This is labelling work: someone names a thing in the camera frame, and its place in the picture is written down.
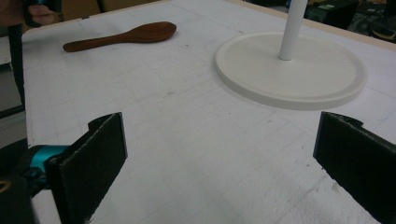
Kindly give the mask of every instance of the white round base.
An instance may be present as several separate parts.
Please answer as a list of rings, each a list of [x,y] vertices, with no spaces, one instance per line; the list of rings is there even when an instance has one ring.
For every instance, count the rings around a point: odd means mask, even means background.
[[[367,81],[362,61],[332,42],[300,35],[293,59],[278,58],[283,35],[240,35],[216,54],[220,78],[239,94],[265,105],[319,110],[346,104]]]

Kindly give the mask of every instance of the person's hand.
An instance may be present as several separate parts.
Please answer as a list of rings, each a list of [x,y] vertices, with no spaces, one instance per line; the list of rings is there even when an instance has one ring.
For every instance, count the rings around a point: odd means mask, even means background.
[[[33,5],[29,6],[29,12],[32,14],[33,21],[42,25],[51,24],[53,21],[53,12],[46,6]],[[20,0],[0,0],[0,26],[11,26],[23,22],[22,1]]]

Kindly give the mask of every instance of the white pole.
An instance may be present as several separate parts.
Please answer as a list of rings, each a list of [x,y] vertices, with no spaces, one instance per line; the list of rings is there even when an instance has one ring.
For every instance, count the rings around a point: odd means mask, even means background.
[[[288,21],[286,22],[285,32],[283,34],[282,46],[280,47],[279,58],[289,61],[294,52],[295,43],[300,33],[300,27],[303,23],[304,13],[308,0],[292,0],[289,10]]]

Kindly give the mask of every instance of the spoon handle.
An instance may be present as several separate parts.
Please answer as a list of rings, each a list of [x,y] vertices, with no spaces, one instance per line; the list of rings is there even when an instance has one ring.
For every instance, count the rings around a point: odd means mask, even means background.
[[[122,39],[117,35],[100,37],[95,39],[79,40],[64,45],[64,51],[76,52],[85,49],[94,49],[105,45],[119,44]]]

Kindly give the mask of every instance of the wooden spoon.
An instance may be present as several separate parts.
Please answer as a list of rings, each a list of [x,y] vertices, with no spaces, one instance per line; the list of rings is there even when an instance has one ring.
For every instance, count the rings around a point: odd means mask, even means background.
[[[67,43],[64,45],[64,51],[76,52],[119,43],[153,43],[164,41],[175,33],[176,28],[177,27],[169,21],[149,23],[119,35]]]

